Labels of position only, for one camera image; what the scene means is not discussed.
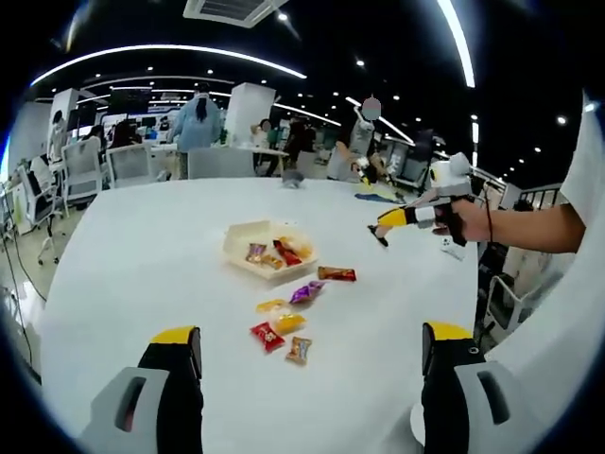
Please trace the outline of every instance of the office chair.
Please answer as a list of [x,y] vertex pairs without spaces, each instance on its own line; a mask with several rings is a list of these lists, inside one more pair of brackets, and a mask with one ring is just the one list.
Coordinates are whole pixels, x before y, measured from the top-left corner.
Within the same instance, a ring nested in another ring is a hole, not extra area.
[[90,199],[103,189],[98,153],[101,141],[98,137],[68,145],[61,149],[65,162],[65,181],[62,195],[67,201]]
[[55,249],[55,240],[53,237],[54,213],[57,206],[61,206],[62,203],[62,200],[57,197],[57,187],[50,185],[42,191],[33,172],[26,171],[24,166],[19,166],[17,171],[26,192],[25,216],[27,220],[29,220],[33,227],[40,227],[43,223],[46,224],[47,236],[38,254],[38,265],[43,265],[42,256],[48,248],[52,251],[53,261],[59,263],[59,256]]

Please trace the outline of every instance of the human arm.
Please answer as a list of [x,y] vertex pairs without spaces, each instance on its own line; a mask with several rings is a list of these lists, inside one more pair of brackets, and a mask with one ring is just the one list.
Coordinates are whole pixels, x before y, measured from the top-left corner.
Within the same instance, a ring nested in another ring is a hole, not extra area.
[[[542,253],[575,253],[584,237],[585,226],[571,204],[541,211],[491,211],[470,201],[455,201],[452,208],[462,218],[462,234],[468,241],[492,240],[506,246]],[[447,228],[434,231],[447,235]]]

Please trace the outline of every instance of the blue shirt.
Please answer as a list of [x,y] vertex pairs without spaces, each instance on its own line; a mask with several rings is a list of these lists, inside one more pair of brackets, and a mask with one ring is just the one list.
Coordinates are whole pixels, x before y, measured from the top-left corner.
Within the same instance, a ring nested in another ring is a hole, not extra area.
[[212,99],[206,98],[206,118],[198,120],[196,108],[201,96],[195,96],[181,107],[174,135],[179,136],[179,151],[187,153],[193,148],[208,148],[220,137],[220,110]]

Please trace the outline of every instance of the human hand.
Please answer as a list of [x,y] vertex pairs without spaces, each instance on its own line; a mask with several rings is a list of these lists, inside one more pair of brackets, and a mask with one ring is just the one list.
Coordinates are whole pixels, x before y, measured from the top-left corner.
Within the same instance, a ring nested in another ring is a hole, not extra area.
[[[467,241],[487,241],[490,239],[490,223],[486,208],[481,208],[471,201],[452,202],[452,211],[462,219],[462,235]],[[442,216],[440,208],[435,208],[437,215]],[[435,235],[450,235],[445,224],[438,223],[433,230]]]

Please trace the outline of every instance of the desk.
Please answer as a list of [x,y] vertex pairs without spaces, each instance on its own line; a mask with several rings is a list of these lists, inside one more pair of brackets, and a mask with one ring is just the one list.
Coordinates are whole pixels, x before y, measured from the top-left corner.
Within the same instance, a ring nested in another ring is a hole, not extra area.
[[[409,412],[423,385],[422,323],[475,322],[476,246],[464,261],[416,227],[391,232],[388,251],[366,226],[385,204],[356,184],[204,179],[100,193],[67,244],[41,327],[43,395],[68,434],[90,403],[161,331],[201,328],[205,452],[414,452]],[[320,264],[351,267],[356,283],[329,282],[305,310],[304,367],[287,347],[264,353],[250,328],[255,306],[289,298],[313,276],[272,288],[226,263],[230,224],[298,224]]]

